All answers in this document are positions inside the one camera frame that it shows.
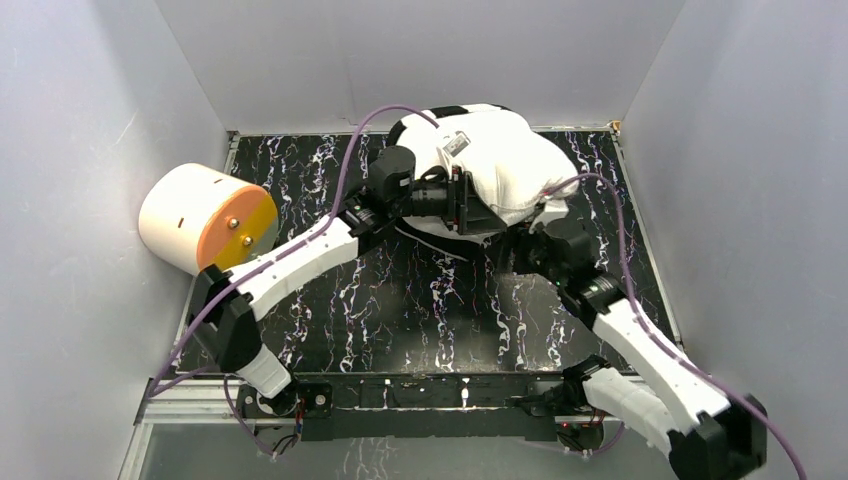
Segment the small label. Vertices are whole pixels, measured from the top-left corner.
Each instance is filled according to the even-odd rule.
[[[459,155],[465,147],[467,147],[471,143],[471,140],[468,139],[468,136],[464,132],[456,132],[456,137],[453,138],[447,145],[445,145],[445,151],[447,151],[452,157]]]

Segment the wire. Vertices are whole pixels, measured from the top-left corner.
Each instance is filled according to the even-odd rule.
[[[230,396],[230,382],[229,375],[224,376],[224,398],[227,399],[227,405],[230,407],[230,411],[233,413],[233,417],[239,422],[242,430],[246,433],[252,440],[253,443],[256,444],[256,447],[259,448],[259,451],[268,455],[269,457],[276,458],[277,454],[274,452],[274,449],[265,445],[265,442],[259,440],[259,437],[253,433],[253,429],[244,421],[244,418],[241,417],[241,414],[238,413],[238,409],[236,409],[235,403],[233,403],[233,398]]]
[[[184,380],[188,380],[189,378],[192,378],[195,375],[198,375],[198,374],[201,374],[201,373],[206,373],[206,372],[209,372],[211,370],[212,370],[212,366],[206,365],[205,367],[196,368],[196,369],[194,369],[190,372],[186,372],[186,373],[178,376],[177,378],[171,380],[170,382],[166,383],[165,385],[159,385],[158,387],[154,388],[153,392],[151,392],[151,394],[150,394],[150,397],[155,397],[156,395],[159,395],[160,393],[164,392],[165,390],[168,390],[169,388],[177,385],[178,383],[181,383]]]
[[[347,149],[345,149],[345,154],[344,154],[344,157],[342,158],[342,165],[341,165],[341,169],[340,169],[340,172],[339,172],[338,186],[336,187],[336,196],[333,199],[333,207],[330,210],[330,214],[329,214],[329,221],[326,222],[324,225],[322,225],[321,228],[316,230],[314,233],[310,234],[307,238],[300,240],[299,242],[295,243],[294,245],[286,248],[283,252],[281,252],[279,255],[274,257],[273,260],[269,260],[267,262],[264,262],[262,265],[259,265],[258,267],[249,271],[243,277],[241,277],[238,280],[236,280],[235,282],[232,282],[229,285],[227,285],[227,287],[224,288],[223,290],[221,290],[221,292],[218,293],[218,295],[215,295],[215,297],[213,297],[212,300],[209,303],[207,303],[203,307],[203,309],[200,310],[200,312],[198,312],[197,316],[194,317],[194,320],[191,321],[191,324],[189,324],[189,327],[183,333],[183,336],[180,337],[180,340],[177,342],[177,344],[174,346],[174,349],[171,351],[171,354],[168,356],[168,360],[165,361],[164,365],[162,365],[162,368],[159,370],[159,373],[157,373],[156,376],[153,378],[153,381],[151,382],[151,386],[148,389],[148,394],[147,394],[148,398],[152,398],[155,395],[158,395],[158,394],[164,392],[165,390],[167,390],[168,388],[171,388],[172,386],[179,383],[179,382],[170,382],[166,385],[163,385],[161,389],[158,387],[159,382],[161,382],[162,378],[167,374],[168,370],[170,369],[170,366],[174,363],[174,361],[176,361],[176,359],[180,355],[180,352],[182,351],[182,349],[185,348],[186,344],[188,343],[188,339],[191,338],[192,335],[194,335],[194,332],[200,327],[200,324],[203,323],[203,319],[205,319],[206,316],[209,315],[209,312],[211,312],[212,309],[215,308],[218,305],[218,303],[220,303],[221,300],[224,299],[224,297],[229,295],[230,292],[232,292],[233,290],[238,288],[240,285],[244,284],[246,281],[250,280],[251,278],[254,278],[255,276],[257,276],[260,273],[262,273],[263,271],[265,271],[266,268],[270,267],[275,262],[278,262],[278,261],[282,260],[283,258],[285,258],[286,256],[290,255],[291,253],[303,248],[308,242],[310,242],[310,241],[316,239],[317,237],[321,236],[324,232],[326,232],[330,228],[330,224],[338,216],[339,210],[341,209],[342,198],[344,197],[344,194],[345,194],[344,184],[345,184],[345,179],[347,178],[347,170],[348,170],[348,166],[350,165],[350,158],[353,155],[353,149],[356,146],[356,142],[357,142],[357,140],[359,140],[360,135],[362,135],[362,131],[365,129],[366,125],[368,124],[368,122],[371,121],[371,119],[373,119],[377,115],[379,115],[383,112],[387,112],[389,110],[405,110],[407,112],[414,113],[414,114],[424,118],[428,122],[430,122],[434,127],[439,128],[439,124],[434,119],[428,117],[424,112],[422,112],[418,109],[412,108],[412,107],[408,107],[406,105],[386,105],[386,106],[380,107],[380,108],[374,110],[373,112],[369,113],[368,115],[366,115],[365,118],[356,127],[356,130],[354,130],[353,135],[351,135],[351,137],[350,137],[350,142],[347,145]],[[189,373],[186,373],[184,375],[181,375],[181,377],[183,377],[183,378],[180,381],[191,378],[194,374],[199,373],[199,372],[197,372],[197,370],[195,370],[193,372],[195,372],[195,373],[189,372]],[[251,429],[250,426],[247,425],[247,422],[245,422],[244,419],[239,414],[238,409],[236,409],[236,406],[233,403],[232,398],[230,398],[230,390],[228,388],[227,379],[228,379],[228,376],[224,376],[224,396],[227,398],[227,405],[229,405],[230,411],[232,412],[233,417],[238,421],[239,425],[241,425],[241,427],[245,431],[245,433],[247,433],[250,436],[250,438],[253,439],[253,443],[256,444],[256,446],[259,448],[259,450],[261,452],[263,452],[266,455],[269,455],[271,457],[276,457],[277,454],[274,451],[274,449],[272,449],[271,447],[266,445],[262,440],[259,440],[259,438],[256,437],[256,435],[253,433],[253,429]],[[300,438],[300,434],[301,434],[301,431],[303,429],[303,424],[301,423],[302,418],[303,418],[303,414],[300,413],[300,416],[298,418],[296,418],[296,420],[295,420],[296,428],[298,430],[298,432],[297,432],[298,436],[296,438]],[[286,446],[283,447],[283,451],[285,451],[286,448],[289,447],[290,444],[291,444],[291,446],[294,446],[291,443],[291,441],[289,441],[289,442],[290,443],[287,443]]]
[[[192,335],[194,335],[194,332],[197,331],[198,328],[200,328],[200,325],[203,323],[203,320],[206,318],[207,315],[209,315],[213,308],[215,308],[219,303],[221,303],[221,300],[223,300],[227,295],[230,294],[230,292],[234,291],[236,288],[243,285],[248,280],[265,271],[265,269],[273,265],[274,262],[278,262],[286,256],[290,255],[292,252],[299,250],[308,242],[321,236],[324,232],[327,231],[327,229],[330,228],[330,224],[336,218],[336,216],[338,216],[339,209],[341,208],[342,198],[345,194],[344,182],[347,178],[347,169],[348,165],[350,164],[350,157],[353,155],[354,146],[356,145],[357,140],[359,140],[359,136],[362,134],[362,131],[365,129],[365,126],[368,124],[368,122],[370,122],[371,119],[373,119],[377,115],[383,112],[387,112],[389,110],[405,110],[407,112],[414,113],[430,122],[434,127],[439,127],[439,124],[434,119],[428,117],[424,112],[417,110],[413,107],[408,107],[406,105],[386,105],[366,115],[362,122],[360,122],[359,125],[356,127],[356,130],[353,132],[353,135],[351,135],[350,142],[348,143],[347,149],[345,150],[344,158],[342,159],[341,171],[339,173],[338,187],[336,188],[336,196],[333,199],[333,208],[332,210],[330,210],[330,221],[322,225],[321,228],[309,235],[309,237],[307,237],[306,239],[303,239],[297,242],[296,244],[292,245],[291,247],[285,249],[273,260],[269,260],[267,262],[262,263],[258,267],[249,271],[243,277],[227,285],[223,290],[221,290],[220,293],[218,293],[218,295],[215,295],[212,300],[210,300],[209,303],[207,303],[200,310],[200,312],[197,313],[197,316],[194,317],[194,320],[191,321],[188,328],[185,330],[185,332],[183,332],[182,337],[180,337],[179,341],[174,346],[174,349],[171,351],[171,354],[168,356],[168,359],[165,361],[164,364],[162,364],[162,368],[160,368],[159,372],[153,377],[153,381],[150,382],[150,387],[148,388],[146,393],[147,399],[150,399],[155,395],[164,392],[168,388],[171,388],[173,385],[176,385],[176,383],[174,383],[173,385],[168,384],[163,385],[161,389],[159,388],[159,383],[162,381],[165,375],[168,374],[168,370],[171,368],[171,365],[173,365],[174,362],[177,360],[177,357],[179,357],[180,352],[182,352],[183,348],[185,348],[186,344],[188,343],[188,339],[191,338]]]
[[[280,455],[286,453],[286,450],[288,450],[289,448],[294,448],[294,446],[297,445],[297,442],[297,437],[292,437],[292,439],[289,440],[289,442],[283,446],[283,449],[280,450]]]
[[[557,436],[561,441],[568,443],[568,446],[571,447],[572,450],[580,450],[581,452],[586,450],[586,448],[583,447],[583,445],[580,445],[580,442],[578,442],[575,438],[571,438],[562,432],[557,433]]]
[[[615,431],[615,435],[613,435],[612,439],[606,445],[601,445],[597,450],[592,452],[592,455],[600,455],[602,453],[606,453],[612,449],[612,447],[621,440],[621,436],[624,434],[624,422],[621,422],[621,425],[618,426],[618,430]]]
[[[677,353],[669,348],[663,341],[657,337],[654,333],[653,329],[650,328],[647,321],[642,318],[642,314],[639,311],[639,302],[636,300],[635,288],[633,287],[633,277],[630,273],[630,266],[627,264],[627,255],[625,254],[626,250],[626,238],[624,234],[624,209],[621,206],[621,199],[618,197],[616,193],[615,186],[606,178],[597,173],[581,173],[575,177],[572,177],[561,184],[557,185],[552,189],[552,192],[557,192],[568,185],[571,185],[574,182],[578,182],[580,180],[585,180],[593,178],[601,182],[604,187],[612,193],[613,200],[615,201],[615,213],[618,220],[618,251],[621,257],[621,270],[624,273],[624,286],[627,291],[627,298],[630,301],[630,308],[633,310],[633,314],[636,316],[636,321],[642,327],[642,330],[648,334],[648,337],[654,342],[654,344],[659,347],[666,355],[674,359],[677,363],[679,363],[684,369],[689,371],[691,374],[700,378],[704,382],[712,385],[717,388],[721,392],[723,392],[728,398],[741,405],[742,408],[748,411],[754,418],[759,420],[765,427],[771,432],[774,436],[775,440],[783,447],[783,450],[786,452],[786,455],[789,457],[789,460],[792,462],[792,465],[795,467],[795,471],[798,473],[798,478],[800,480],[807,480],[807,472],[804,470],[803,465],[801,465],[801,459],[798,457],[798,453],[792,448],[792,445],[789,443],[789,440],[780,431],[777,425],[769,420],[769,418],[763,414],[757,407],[755,407],[751,402],[749,402],[745,397],[741,394],[737,393],[730,386],[725,384],[724,382],[711,377],[703,370],[699,369],[695,365],[693,365],[688,360],[680,357]]]
[[[306,400],[301,399],[298,404],[297,413],[294,416],[294,433],[300,439],[303,435],[303,410],[306,408]]]
[[[285,442],[286,440],[291,440],[292,438],[295,438],[296,436],[297,435],[295,435],[295,434],[291,434],[291,435],[286,435],[285,437],[279,439],[277,441],[277,443],[274,444],[274,451],[276,452],[277,449],[280,448],[280,445],[283,444],[283,442]]]

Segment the black marble-patterned floor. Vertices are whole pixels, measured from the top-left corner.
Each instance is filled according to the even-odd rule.
[[[581,172],[617,187],[625,207],[627,258],[647,314],[667,335],[669,320],[608,131],[545,132]],[[384,135],[369,135],[368,153]],[[262,185],[280,212],[282,241],[329,212],[347,135],[244,137],[231,175]],[[595,238],[603,268],[621,274],[612,198],[595,182],[569,201]],[[330,270],[281,302],[260,323],[269,348],[296,372],[502,372],[559,370],[599,353],[623,359],[566,313],[553,288],[536,276],[494,273],[398,236],[354,262]],[[179,370],[209,363],[192,341]]]

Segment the cylindrical object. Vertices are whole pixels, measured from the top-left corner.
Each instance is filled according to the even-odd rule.
[[[417,182],[412,188],[413,217],[441,217],[448,213],[447,182]]]
[[[192,275],[270,251],[277,225],[277,208],[262,187],[196,163],[162,177],[138,216],[147,248]]]

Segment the gray wall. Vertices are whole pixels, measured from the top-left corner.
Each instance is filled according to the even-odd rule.
[[[152,0],[0,2],[0,471],[114,479],[188,276],[136,232],[226,133]]]
[[[846,478],[848,4],[690,0],[625,117],[691,356]],[[776,442],[759,478],[796,478]]]
[[[684,3],[158,1],[224,126],[243,133],[349,131],[387,103],[605,124],[624,116]]]

